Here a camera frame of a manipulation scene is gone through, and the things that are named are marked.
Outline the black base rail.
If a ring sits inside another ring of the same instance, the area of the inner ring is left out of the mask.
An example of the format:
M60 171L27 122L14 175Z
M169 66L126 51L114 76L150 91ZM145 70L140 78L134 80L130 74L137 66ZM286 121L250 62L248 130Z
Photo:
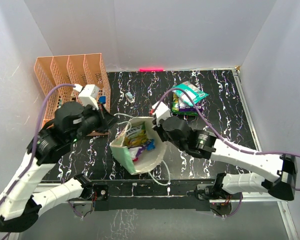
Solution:
M195 196L212 179L177 179L162 186L151 179L96 180L93 182L95 211L111 210L197 210L210 211L208 200Z

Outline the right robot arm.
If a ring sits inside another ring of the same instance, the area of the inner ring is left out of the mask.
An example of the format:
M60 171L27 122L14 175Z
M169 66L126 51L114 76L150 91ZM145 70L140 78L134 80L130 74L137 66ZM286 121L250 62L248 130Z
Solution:
M196 187L194 194L198 199L225 200L248 192L268 193L283 201L294 200L297 165L291 154L260 154L239 145L230 147L214 133L192 129L185 120L176 116L154 119L152 124L162 142L170 142L194 158L223 162L249 171L244 174L217 174L212 185Z

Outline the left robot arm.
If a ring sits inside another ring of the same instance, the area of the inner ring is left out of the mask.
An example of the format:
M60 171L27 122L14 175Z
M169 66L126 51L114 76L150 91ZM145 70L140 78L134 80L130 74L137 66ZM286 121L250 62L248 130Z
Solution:
M82 173L47 191L34 191L43 177L71 151L75 142L92 132L107 133L118 122L119 119L103 105L99 107L68 101L32 139L19 169L0 195L1 233L24 232L55 206L71 199L88 200L93 196L93 183Z

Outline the green Fox's candy bag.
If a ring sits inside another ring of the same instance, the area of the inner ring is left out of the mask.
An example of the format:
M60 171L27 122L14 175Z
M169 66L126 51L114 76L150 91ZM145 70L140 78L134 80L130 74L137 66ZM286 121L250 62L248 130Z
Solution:
M183 115L183 116L197 116L197 112L193 111L172 111L172 114L174 115Z

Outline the orange green Fox's bag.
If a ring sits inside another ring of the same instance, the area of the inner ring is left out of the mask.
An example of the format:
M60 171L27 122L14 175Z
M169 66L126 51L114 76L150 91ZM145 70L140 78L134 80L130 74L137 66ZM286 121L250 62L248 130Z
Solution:
M144 145L148 140L146 125L144 122L140 122L126 132L124 144L128 148L139 147Z

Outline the purple Fox's candy bag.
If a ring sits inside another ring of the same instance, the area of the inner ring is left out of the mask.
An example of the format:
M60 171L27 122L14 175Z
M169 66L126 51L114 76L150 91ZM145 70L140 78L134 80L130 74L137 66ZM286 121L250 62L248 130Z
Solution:
M178 102L178 111L179 112L196 112L196 109L193 105L189 105L180 99L178 99L177 102ZM197 102L195 105L200 111L203 110L203 107L204 107L203 102Z

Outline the teal white candy bag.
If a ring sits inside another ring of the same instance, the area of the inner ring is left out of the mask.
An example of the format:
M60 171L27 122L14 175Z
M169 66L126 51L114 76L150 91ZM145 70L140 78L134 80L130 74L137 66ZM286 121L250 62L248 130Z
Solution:
M176 94L176 96L188 106L193 107L194 104L199 103L201 100L206 98L209 94L205 93L204 91L200 90L194 84L189 81L185 81L177 86L174 87L172 91Z

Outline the pink tape strip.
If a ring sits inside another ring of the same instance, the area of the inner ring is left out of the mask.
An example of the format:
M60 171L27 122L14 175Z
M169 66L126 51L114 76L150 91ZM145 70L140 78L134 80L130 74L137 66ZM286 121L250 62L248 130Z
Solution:
M155 67L148 67L148 68L140 68L140 72L163 72L163 68L155 68Z

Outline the green illustrated paper bag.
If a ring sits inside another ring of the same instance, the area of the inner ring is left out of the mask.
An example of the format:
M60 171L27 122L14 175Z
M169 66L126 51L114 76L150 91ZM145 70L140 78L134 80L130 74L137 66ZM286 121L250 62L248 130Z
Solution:
M164 161L167 144L162 142L157 132L153 130L153 118L135 117L125 113L116 113L115 116L127 117L129 120L121 122L125 127L110 143L113 158L131 175L149 174L158 185L170 185L171 174ZM167 170L166 183L159 182L152 174L161 163Z

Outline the small blue candy wrapper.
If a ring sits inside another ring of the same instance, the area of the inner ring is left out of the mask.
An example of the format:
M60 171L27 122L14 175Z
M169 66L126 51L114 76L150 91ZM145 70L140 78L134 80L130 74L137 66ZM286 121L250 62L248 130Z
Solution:
M154 150L156 148L155 146L155 140L154 139L149 139L146 143L146 150L147 151L151 151Z

